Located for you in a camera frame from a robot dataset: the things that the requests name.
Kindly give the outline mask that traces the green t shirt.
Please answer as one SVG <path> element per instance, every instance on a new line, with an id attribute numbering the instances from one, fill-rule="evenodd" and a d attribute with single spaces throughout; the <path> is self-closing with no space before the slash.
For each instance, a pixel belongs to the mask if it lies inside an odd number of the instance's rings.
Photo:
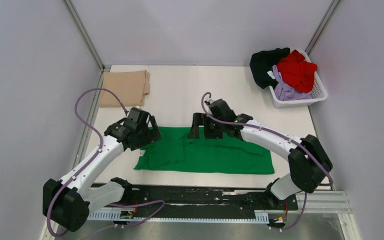
<path id="1" fill-rule="evenodd" d="M 189 138 L 188 127 L 159 128 L 162 139 L 140 149 L 135 170 L 272 175 L 271 152 L 254 143 L 226 134 L 207 139 L 199 128 L 199 138 Z"/>

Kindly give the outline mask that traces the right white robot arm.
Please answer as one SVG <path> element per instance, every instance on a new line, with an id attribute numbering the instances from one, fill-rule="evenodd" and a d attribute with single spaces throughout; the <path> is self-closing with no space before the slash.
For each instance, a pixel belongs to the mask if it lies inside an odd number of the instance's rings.
<path id="1" fill-rule="evenodd" d="M 260 146 L 287 161 L 289 172 L 269 183 L 263 192 L 270 208 L 278 209 L 297 193 L 313 193 L 324 179 L 333 183 L 330 176 L 333 164 L 316 136 L 298 137 L 279 132 L 250 115 L 235 114 L 223 99 L 202 100 L 201 106 L 203 112 L 192 115 L 188 138 L 199 138 L 198 128 L 203 127 L 206 139 L 217 140 L 227 135 Z"/>

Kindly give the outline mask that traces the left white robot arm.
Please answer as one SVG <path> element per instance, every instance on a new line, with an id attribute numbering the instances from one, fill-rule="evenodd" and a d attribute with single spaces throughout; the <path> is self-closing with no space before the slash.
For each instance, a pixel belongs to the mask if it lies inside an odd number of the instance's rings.
<path id="1" fill-rule="evenodd" d="M 59 180 L 50 178 L 43 186 L 42 213 L 48 224 L 58 223 L 75 232 L 90 213 L 112 203 L 122 207 L 133 201 L 132 185 L 119 177 L 91 189 L 98 176 L 126 150 L 138 150 L 162 139 L 156 119 L 133 107 L 127 116 L 108 126 L 99 144 L 74 169 Z"/>

